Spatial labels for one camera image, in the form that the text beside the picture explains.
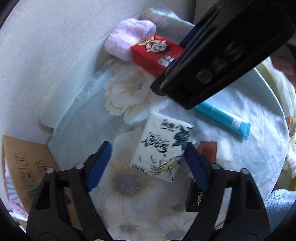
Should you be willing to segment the person's right hand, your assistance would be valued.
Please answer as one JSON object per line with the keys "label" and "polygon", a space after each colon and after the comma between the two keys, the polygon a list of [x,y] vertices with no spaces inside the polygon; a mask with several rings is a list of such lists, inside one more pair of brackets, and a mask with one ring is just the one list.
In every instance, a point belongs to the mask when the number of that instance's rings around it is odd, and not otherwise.
{"label": "person's right hand", "polygon": [[281,71],[289,78],[295,77],[295,65],[292,61],[285,57],[276,56],[276,54],[272,54],[270,58],[275,69]]}

